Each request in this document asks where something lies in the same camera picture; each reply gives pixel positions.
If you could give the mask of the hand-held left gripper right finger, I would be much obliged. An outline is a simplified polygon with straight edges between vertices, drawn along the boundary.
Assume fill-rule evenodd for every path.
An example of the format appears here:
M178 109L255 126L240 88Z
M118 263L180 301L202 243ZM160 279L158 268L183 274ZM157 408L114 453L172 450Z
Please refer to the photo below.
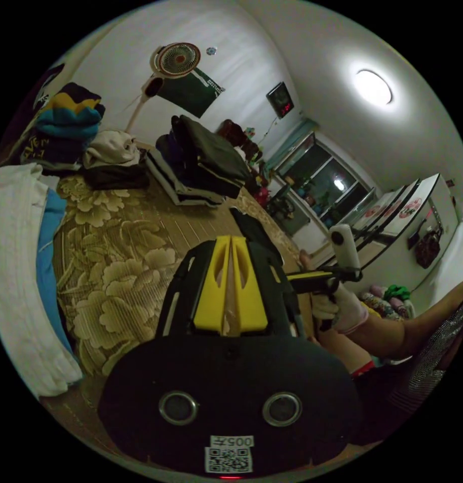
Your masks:
M247 241L244 237L232 236L230 248L239 331L241 334L262 333L268 320Z

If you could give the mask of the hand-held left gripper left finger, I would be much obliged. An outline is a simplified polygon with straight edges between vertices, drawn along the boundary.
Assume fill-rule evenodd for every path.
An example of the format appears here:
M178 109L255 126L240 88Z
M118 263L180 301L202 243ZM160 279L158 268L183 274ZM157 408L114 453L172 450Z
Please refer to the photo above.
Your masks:
M195 329L221 334L224 320L230 236L216 238L193 318Z

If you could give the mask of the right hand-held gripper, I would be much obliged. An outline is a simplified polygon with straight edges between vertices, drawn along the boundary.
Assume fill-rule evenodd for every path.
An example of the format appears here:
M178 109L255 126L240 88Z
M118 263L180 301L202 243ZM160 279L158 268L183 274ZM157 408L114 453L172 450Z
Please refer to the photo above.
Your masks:
M318 270L305 270L287 273L286 278L291 288L287 297L307 293L333 294L338 284L345 282L359 282L363 277L362 270L352 267L324 266Z

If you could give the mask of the person's right hand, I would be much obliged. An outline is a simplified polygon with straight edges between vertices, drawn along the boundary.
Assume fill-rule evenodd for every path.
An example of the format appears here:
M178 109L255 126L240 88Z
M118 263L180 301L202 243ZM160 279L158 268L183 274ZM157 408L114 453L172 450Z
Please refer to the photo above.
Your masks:
M331 282L328 288L328 293L311 294L312 313L319 323L319 330L333 329L349 335L366 322L368 310L342 282Z

